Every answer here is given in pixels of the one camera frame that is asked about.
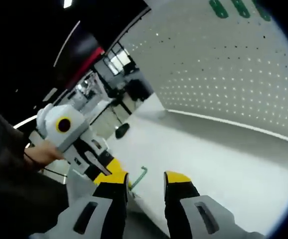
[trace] table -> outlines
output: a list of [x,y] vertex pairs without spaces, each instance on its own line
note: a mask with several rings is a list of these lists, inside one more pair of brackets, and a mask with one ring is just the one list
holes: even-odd
[[140,206],[166,234],[166,170],[191,178],[201,195],[230,210],[243,229],[268,235],[288,209],[288,142],[250,129],[167,112],[156,94],[126,121],[121,139],[108,139],[131,181]]

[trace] black ceiling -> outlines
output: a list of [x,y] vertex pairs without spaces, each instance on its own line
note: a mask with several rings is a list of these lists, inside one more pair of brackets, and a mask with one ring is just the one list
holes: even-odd
[[76,44],[85,42],[88,32],[106,49],[147,7],[143,0],[73,0],[72,6],[64,9],[63,2],[0,0],[0,113],[11,124],[36,114],[53,87],[61,93],[74,68],[92,53],[94,47],[86,47],[83,57],[77,58],[79,63],[70,55],[64,54],[67,59],[60,56],[59,62],[70,68],[68,75],[63,68],[53,68],[63,42],[79,20],[84,33],[80,42],[76,38]]

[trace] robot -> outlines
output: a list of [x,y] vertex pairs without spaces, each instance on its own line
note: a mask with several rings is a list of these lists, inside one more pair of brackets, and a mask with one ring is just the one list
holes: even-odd
[[[129,194],[128,173],[108,152],[84,116],[71,105],[47,105],[37,115],[39,134],[51,141],[73,170],[97,188],[59,215],[58,224],[38,238],[122,238]],[[32,136],[34,144],[41,138]],[[172,239],[262,239],[237,226],[234,215],[209,196],[201,196],[183,174],[164,173],[165,218]]]

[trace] black object on floor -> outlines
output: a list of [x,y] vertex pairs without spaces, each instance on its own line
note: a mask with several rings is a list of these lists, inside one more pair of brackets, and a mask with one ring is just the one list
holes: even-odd
[[118,127],[117,130],[115,131],[115,137],[117,139],[122,138],[124,134],[129,130],[129,128],[130,125],[128,123],[124,123],[123,125]]

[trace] yellow circle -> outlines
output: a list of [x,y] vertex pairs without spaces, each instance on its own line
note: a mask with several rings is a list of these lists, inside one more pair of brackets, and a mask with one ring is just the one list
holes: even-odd
[[[62,131],[59,129],[59,124],[62,120],[68,120],[70,122],[70,126],[69,128],[66,130],[66,131]],[[71,119],[69,117],[60,117],[57,121],[56,121],[56,130],[59,132],[59,133],[66,133],[67,131],[69,131],[71,127]]]

